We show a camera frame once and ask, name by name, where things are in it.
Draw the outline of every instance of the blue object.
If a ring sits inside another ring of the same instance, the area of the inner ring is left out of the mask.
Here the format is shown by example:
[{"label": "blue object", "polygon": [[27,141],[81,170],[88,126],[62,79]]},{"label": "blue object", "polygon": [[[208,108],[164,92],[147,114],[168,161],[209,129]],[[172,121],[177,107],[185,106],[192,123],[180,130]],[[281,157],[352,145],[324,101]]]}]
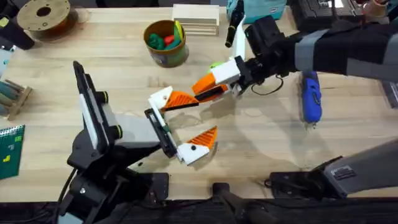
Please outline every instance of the blue object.
[{"label": "blue object", "polygon": [[[244,0],[245,24],[271,15],[274,19],[280,19],[284,13],[287,0]],[[231,18],[232,11],[236,7],[238,0],[228,0],[226,12],[228,19]]]},{"label": "blue object", "polygon": [[303,115],[307,123],[317,123],[322,117],[321,91],[316,72],[303,72]]},{"label": "blue object", "polygon": [[181,43],[181,40],[175,40],[171,44],[169,44],[164,50],[171,50],[174,47],[178,46]]}]

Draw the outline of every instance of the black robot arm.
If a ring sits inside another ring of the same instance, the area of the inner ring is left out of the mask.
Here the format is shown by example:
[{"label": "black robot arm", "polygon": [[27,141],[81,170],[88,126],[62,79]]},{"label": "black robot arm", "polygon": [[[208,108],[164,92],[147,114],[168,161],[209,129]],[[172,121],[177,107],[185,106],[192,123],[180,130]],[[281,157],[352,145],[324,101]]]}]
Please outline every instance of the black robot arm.
[{"label": "black robot arm", "polygon": [[289,37],[280,32],[271,16],[249,26],[246,37],[255,58],[245,62],[260,84],[265,78],[296,71],[316,71],[398,82],[398,25],[359,26],[337,21],[331,29]]}]

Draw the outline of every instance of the wooden table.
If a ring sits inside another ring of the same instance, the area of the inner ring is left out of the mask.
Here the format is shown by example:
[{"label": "wooden table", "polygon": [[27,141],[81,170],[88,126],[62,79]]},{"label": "wooden table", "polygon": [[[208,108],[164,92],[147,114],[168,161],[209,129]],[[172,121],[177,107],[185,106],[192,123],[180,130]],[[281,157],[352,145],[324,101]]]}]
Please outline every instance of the wooden table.
[{"label": "wooden table", "polygon": [[[226,61],[227,21],[221,10],[219,37],[188,37],[190,56],[177,68],[161,68],[151,59],[142,34],[154,21],[170,19],[171,8],[88,9],[86,22],[68,37],[17,50],[3,78],[34,89],[14,122],[26,124],[18,177],[0,180],[0,201],[56,200],[71,171],[66,160],[82,129],[72,61],[90,73],[98,90],[106,90],[117,113],[144,116],[150,94],[172,85],[191,93],[213,62]],[[278,25],[293,34],[290,13]],[[247,45],[247,55],[251,50]],[[389,108],[374,80],[322,74],[323,118],[306,131],[299,115],[298,74],[285,79],[283,89],[269,96],[247,91],[237,102],[224,100],[173,111],[167,120],[181,140],[218,125],[218,145],[211,156],[187,167],[161,150],[132,168],[168,172],[170,197],[207,198],[213,182],[228,182],[242,197],[271,197],[258,182],[272,171],[308,170],[339,155],[350,155],[398,137],[398,112]],[[278,86],[266,80],[257,91]],[[395,196],[398,189],[361,192],[355,196]]]}]

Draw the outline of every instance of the yellow object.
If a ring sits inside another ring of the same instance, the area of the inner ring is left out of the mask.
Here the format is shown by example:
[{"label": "yellow object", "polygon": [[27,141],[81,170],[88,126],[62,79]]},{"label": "yellow object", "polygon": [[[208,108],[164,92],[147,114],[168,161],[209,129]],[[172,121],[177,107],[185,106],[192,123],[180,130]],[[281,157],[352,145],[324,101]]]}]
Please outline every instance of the yellow object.
[{"label": "yellow object", "polygon": [[8,155],[8,156],[6,156],[5,159],[2,160],[2,162],[9,162],[9,161],[10,161],[10,158],[11,158],[11,156]]},{"label": "yellow object", "polygon": [[179,34],[180,39],[181,39],[181,41],[182,41],[183,36],[182,36],[182,27],[181,27],[181,23],[180,23],[179,21],[175,21],[175,26],[176,26],[177,29],[178,29],[178,34]]},{"label": "yellow object", "polygon": [[5,27],[8,24],[9,20],[6,17],[0,19],[0,26]]}]

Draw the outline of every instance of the white plastic part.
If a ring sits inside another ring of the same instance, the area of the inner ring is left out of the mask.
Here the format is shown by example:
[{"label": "white plastic part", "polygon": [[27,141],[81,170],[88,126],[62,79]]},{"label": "white plastic part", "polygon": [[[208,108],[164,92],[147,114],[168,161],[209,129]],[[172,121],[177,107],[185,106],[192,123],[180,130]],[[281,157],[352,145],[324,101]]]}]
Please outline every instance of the white plastic part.
[{"label": "white plastic part", "polygon": [[232,56],[230,59],[234,59],[237,56],[241,56],[243,60],[245,59],[246,36],[244,35],[243,27],[242,27],[244,24],[245,18],[246,18],[246,15],[243,16],[242,21],[239,23],[239,25],[236,28],[234,42],[232,43]]},{"label": "white plastic part", "polygon": [[88,107],[86,103],[86,99],[83,96],[83,94],[79,95],[80,97],[80,109],[81,112],[83,113],[83,118],[85,119],[85,124],[88,130],[88,135],[90,136],[91,143],[93,145],[93,149],[97,149],[98,145],[98,136],[97,133],[95,132],[94,128],[94,122],[91,119],[90,113],[88,112]]},{"label": "white plastic part", "polygon": [[156,108],[160,110],[166,105],[172,92],[173,87],[169,86],[152,94],[149,99],[152,100],[152,102],[156,105]]},{"label": "white plastic part", "polygon": [[240,93],[241,91],[242,91],[241,86],[238,85],[238,84],[235,85],[234,88],[232,88],[232,90],[231,90],[233,98],[239,100],[239,99],[240,99],[240,96],[241,96],[241,95],[239,95],[239,93]]},{"label": "white plastic part", "polygon": [[167,104],[172,92],[173,87],[169,86],[152,94],[148,99],[150,107],[152,107],[154,110],[155,116],[159,120],[159,123],[162,127],[166,126],[166,122],[164,122],[159,110]]},{"label": "white plastic part", "polygon": [[183,161],[186,165],[197,161],[210,152],[206,146],[196,144],[183,143],[177,148],[177,158]]},{"label": "white plastic part", "polygon": [[216,85],[231,84],[239,79],[240,71],[235,59],[231,59],[210,70],[216,80]]}]

